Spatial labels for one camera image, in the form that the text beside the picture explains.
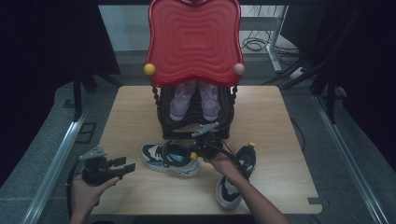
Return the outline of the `aluminium rail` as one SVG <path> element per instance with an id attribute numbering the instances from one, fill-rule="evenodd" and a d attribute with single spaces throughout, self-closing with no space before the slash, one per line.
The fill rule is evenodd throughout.
<path id="1" fill-rule="evenodd" d="M 352 156 L 337 125 L 328 117 L 324 103 L 317 96 L 313 96 L 312 99 L 374 223 L 391 224 L 372 187 Z"/>
<path id="2" fill-rule="evenodd" d="M 82 124 L 90 111 L 91 104 L 92 102 L 88 101 L 78 119 L 69 125 L 62 143 L 56 151 L 56 154 L 54 155 L 53 160 L 49 165 L 49 168 L 45 173 L 35 196 L 33 197 L 33 200 L 31 201 L 25 215 L 23 216 L 23 219 L 21 220 L 21 224 L 37 224 L 57 182 L 60 172 L 62 171 L 69 156 Z"/>

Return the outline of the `white metal stand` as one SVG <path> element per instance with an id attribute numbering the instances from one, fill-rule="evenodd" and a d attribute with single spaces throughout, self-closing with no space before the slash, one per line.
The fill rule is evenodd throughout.
<path id="1" fill-rule="evenodd" d="M 282 71 L 277 42 L 288 6 L 241 6 L 240 46 L 244 53 L 266 53 L 276 73 Z"/>

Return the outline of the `black metal stand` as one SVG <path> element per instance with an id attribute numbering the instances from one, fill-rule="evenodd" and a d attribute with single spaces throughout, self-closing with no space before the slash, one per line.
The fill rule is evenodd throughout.
<path id="1" fill-rule="evenodd" d="M 335 100 L 335 78 L 330 77 L 327 89 L 327 116 L 331 123 L 335 123 L 334 119 L 334 100 Z"/>
<path id="2" fill-rule="evenodd" d="M 73 92 L 74 92 L 74 105 L 75 105 L 74 121 L 78 121 L 82 114 L 81 77 L 78 69 L 76 69 L 73 77 Z"/>

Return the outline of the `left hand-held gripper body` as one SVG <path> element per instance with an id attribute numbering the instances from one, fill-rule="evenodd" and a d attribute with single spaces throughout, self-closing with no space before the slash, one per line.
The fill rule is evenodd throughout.
<path id="1" fill-rule="evenodd" d="M 119 171 L 110 169 L 114 162 L 109 161 L 106 156 L 107 152 L 96 146 L 78 158 L 84 162 L 82 178 L 89 185 L 97 187 L 116 176 L 120 177 Z"/>

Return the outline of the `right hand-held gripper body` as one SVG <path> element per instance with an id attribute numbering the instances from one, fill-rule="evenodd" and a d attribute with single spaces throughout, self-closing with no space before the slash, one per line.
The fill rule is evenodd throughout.
<path id="1" fill-rule="evenodd" d="M 201 124 L 198 130 L 191 134 L 194 139 L 194 143 L 189 146 L 192 160 L 199 157 L 212 159 L 221 152 L 222 141 L 213 133 L 218 126 L 218 122 Z"/>

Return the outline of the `person's right hand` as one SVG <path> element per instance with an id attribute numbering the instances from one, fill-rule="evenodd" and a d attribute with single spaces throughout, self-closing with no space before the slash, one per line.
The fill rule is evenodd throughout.
<path id="1" fill-rule="evenodd" d="M 233 161 L 224 154 L 218 154 L 212 159 L 205 159 L 205 162 L 210 163 L 217 172 L 226 176 L 233 183 L 243 178 Z"/>

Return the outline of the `navy and white sneaker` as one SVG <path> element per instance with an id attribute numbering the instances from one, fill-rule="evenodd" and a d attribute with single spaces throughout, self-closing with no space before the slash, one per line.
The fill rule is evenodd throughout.
<path id="1" fill-rule="evenodd" d="M 242 146 L 235 154 L 233 161 L 241 175 L 249 180 L 256 166 L 256 152 L 253 143 Z M 216 196 L 219 205 L 225 209 L 234 210 L 242 201 L 237 187 L 224 175 L 216 187 Z"/>
<path id="2" fill-rule="evenodd" d="M 171 141 L 144 145 L 141 155 L 147 167 L 156 172 L 172 171 L 181 176 L 191 177 L 200 171 L 200 162 L 191 158 L 191 151 Z"/>

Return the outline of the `black curtain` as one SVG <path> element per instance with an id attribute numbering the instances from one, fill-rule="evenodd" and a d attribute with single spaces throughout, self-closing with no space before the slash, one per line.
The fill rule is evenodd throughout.
<path id="1" fill-rule="evenodd" d="M 331 66 L 344 108 L 396 172 L 396 0 L 366 0 Z"/>
<path id="2" fill-rule="evenodd" d="M 62 85 L 119 72 L 96 0 L 0 0 L 0 187 Z"/>

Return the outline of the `person's left hand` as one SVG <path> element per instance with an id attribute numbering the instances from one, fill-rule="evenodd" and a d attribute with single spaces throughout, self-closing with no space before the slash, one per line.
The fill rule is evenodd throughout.
<path id="1" fill-rule="evenodd" d="M 118 177 L 114 177 L 99 186 L 90 186 L 83 180 L 82 175 L 77 175 L 72 181 L 73 211 L 91 211 L 99 204 L 101 195 L 119 181 Z"/>

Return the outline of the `black shoe rack red top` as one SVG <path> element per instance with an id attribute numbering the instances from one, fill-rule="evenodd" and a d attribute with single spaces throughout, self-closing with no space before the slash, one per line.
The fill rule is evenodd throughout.
<path id="1" fill-rule="evenodd" d="M 239 46 L 238 0 L 152 0 L 148 8 L 150 42 L 144 71 L 148 76 L 165 139 L 188 139 L 183 129 L 207 124 L 200 94 L 191 98 L 185 117 L 170 118 L 176 86 L 197 80 L 219 90 L 217 137 L 226 139 L 233 122 L 237 85 L 245 71 Z"/>

